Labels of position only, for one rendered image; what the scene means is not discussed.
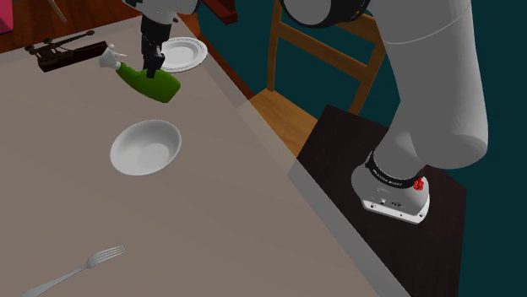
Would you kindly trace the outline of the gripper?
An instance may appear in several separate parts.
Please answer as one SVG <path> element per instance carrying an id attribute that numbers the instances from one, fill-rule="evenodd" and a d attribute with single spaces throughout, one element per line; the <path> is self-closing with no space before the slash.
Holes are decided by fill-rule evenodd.
<path id="1" fill-rule="evenodd" d="M 143 53 L 143 70 L 146 70 L 147 78 L 154 78 L 155 71 L 161 69 L 165 61 L 162 53 L 162 44 L 169 39 L 171 23 L 161 24 L 146 15 L 141 19 L 141 52 Z"/>

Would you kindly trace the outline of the green spray bottle white head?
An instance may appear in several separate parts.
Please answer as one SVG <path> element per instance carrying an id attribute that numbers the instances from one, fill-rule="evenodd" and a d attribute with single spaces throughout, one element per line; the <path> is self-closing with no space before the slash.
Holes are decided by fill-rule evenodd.
<path id="1" fill-rule="evenodd" d="M 101 68 L 114 70 L 124 83 L 138 93 L 152 100 L 168 103 L 180 90 L 181 83 L 168 72 L 157 69 L 150 78 L 147 69 L 135 70 L 125 62 L 119 62 L 118 57 L 125 57 L 125 54 L 115 52 L 114 45 L 110 44 L 99 57 L 99 65 Z"/>

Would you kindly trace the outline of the white plate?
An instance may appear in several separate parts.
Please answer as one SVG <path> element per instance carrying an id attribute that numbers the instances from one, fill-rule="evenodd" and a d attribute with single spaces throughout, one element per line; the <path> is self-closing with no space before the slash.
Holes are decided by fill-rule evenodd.
<path id="1" fill-rule="evenodd" d="M 193 69 L 208 56 L 208 48 L 192 37 L 174 37 L 164 42 L 161 52 L 165 56 L 161 68 L 168 73 L 180 73 Z"/>

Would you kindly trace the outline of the red-brown wooden furniture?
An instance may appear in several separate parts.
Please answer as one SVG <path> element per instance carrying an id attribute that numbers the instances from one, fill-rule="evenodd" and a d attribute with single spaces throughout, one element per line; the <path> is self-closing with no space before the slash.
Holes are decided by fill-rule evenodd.
<path id="1" fill-rule="evenodd" d="M 203 3 L 223 24 L 234 24 L 238 21 L 236 0 L 203 0 Z"/>

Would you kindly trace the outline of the dark brown lever tool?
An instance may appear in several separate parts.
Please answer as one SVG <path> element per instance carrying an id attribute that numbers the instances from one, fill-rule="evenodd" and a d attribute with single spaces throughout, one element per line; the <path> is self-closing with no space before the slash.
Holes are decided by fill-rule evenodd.
<path id="1" fill-rule="evenodd" d="M 82 37 L 93 35 L 94 33 L 93 30 L 88 30 L 85 33 L 68 37 L 57 42 L 51 38 L 46 38 L 43 40 L 43 46 L 35 47 L 34 45 L 29 45 L 24 49 L 30 55 L 37 58 L 39 68 L 44 73 L 47 73 L 101 56 L 108 47 L 108 44 L 105 41 L 99 41 L 76 49 L 67 49 L 64 47 L 65 44 L 71 41 L 76 41 Z"/>

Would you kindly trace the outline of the white bowl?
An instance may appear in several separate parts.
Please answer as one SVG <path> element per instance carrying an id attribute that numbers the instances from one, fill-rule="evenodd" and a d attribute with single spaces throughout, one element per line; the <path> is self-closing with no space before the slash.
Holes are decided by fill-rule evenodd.
<path id="1" fill-rule="evenodd" d="M 169 166 L 181 145 L 181 133 L 172 123 L 158 119 L 140 121 L 115 138 L 110 161 L 124 175 L 149 176 Z"/>

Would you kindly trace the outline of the wooden chair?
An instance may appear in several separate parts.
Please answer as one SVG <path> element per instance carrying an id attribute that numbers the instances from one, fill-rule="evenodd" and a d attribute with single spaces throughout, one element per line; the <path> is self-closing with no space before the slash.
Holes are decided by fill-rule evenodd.
<path id="1" fill-rule="evenodd" d="M 274 0 L 267 63 L 267 85 L 249 102 L 272 130 L 297 156 L 317 120 L 275 90 L 275 70 L 279 40 L 282 39 L 328 65 L 356 79 L 359 84 L 348 112 L 361 111 L 386 55 L 375 18 L 365 14 L 371 0 Z M 296 24 L 312 29 L 336 26 L 373 44 L 368 62 L 302 33 L 281 21 L 283 14 Z"/>

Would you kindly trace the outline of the pink box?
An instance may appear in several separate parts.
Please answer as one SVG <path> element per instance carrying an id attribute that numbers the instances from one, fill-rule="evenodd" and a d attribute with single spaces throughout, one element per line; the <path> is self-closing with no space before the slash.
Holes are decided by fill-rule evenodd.
<path id="1" fill-rule="evenodd" d="M 0 0 L 0 35 L 14 28 L 13 0 Z"/>

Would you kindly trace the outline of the silver fork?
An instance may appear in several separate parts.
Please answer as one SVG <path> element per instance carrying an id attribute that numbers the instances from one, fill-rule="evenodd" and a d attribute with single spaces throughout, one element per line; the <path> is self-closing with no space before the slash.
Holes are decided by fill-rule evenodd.
<path id="1" fill-rule="evenodd" d="M 104 261 L 107 261 L 119 255 L 122 255 L 124 252 L 125 252 L 125 245 L 115 246 L 110 249 L 106 249 L 104 251 L 98 251 L 95 254 L 89 256 L 87 262 L 81 267 L 61 277 L 55 278 L 47 283 L 40 284 L 32 289 L 29 289 L 25 291 L 20 297 L 38 297 L 39 295 L 45 293 L 48 289 L 51 289 L 52 287 L 58 285 L 62 281 L 68 278 L 71 278 L 72 276 L 84 271 L 85 269 L 93 268 L 103 263 Z"/>

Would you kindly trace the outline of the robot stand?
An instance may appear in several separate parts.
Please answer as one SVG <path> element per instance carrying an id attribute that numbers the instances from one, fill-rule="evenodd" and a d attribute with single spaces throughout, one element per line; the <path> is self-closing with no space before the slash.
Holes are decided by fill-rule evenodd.
<path id="1" fill-rule="evenodd" d="M 419 224 L 375 214 L 351 187 L 351 172 L 387 128 L 328 105 L 298 160 L 410 297 L 458 297 L 466 190 L 427 166 L 431 209 Z"/>

